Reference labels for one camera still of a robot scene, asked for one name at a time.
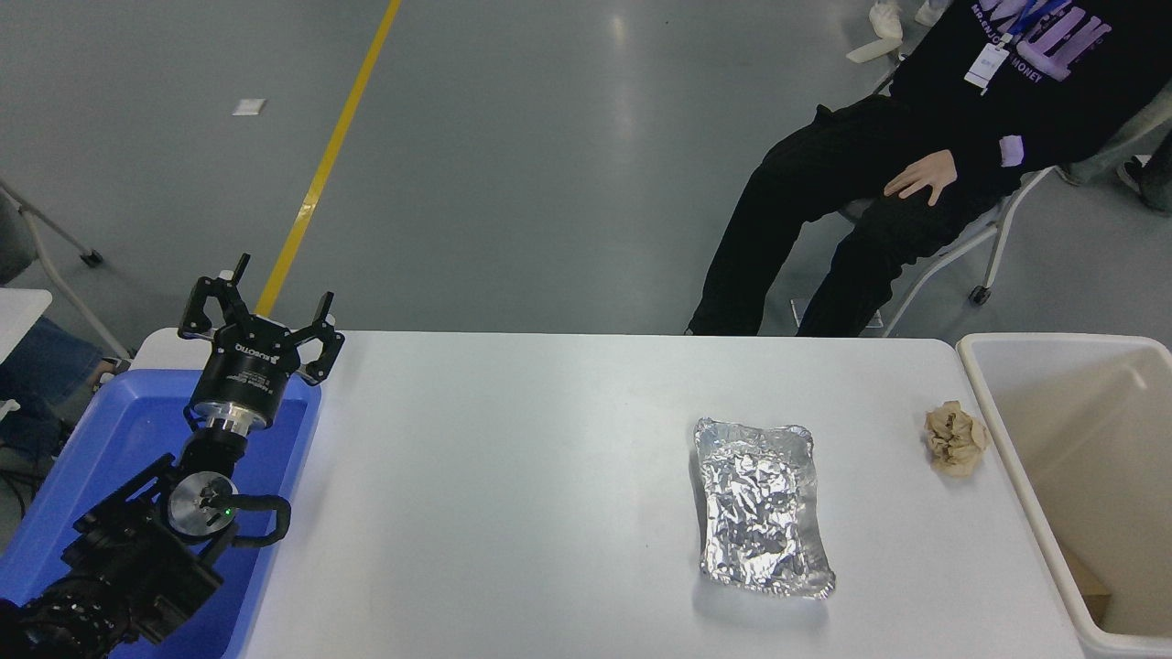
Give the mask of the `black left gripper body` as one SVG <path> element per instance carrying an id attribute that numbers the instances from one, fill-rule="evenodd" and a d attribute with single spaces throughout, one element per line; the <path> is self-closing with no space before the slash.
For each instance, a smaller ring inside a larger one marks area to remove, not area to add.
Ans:
<path id="1" fill-rule="evenodd" d="M 265 317 L 245 315 L 216 330 L 211 355 L 190 398 L 190 420 L 210 427 L 217 417 L 236 426 L 268 428 L 298 368 L 292 330 Z"/>

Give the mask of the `person's hand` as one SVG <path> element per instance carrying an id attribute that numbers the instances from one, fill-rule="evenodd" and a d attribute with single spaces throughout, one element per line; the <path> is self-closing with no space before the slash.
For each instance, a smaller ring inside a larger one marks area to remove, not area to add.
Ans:
<path id="1" fill-rule="evenodd" d="M 958 179 L 956 163 L 950 150 L 939 150 L 925 155 L 905 167 L 883 188 L 884 197 L 911 199 L 921 191 L 928 193 L 927 205 L 935 206 L 946 188 Z"/>

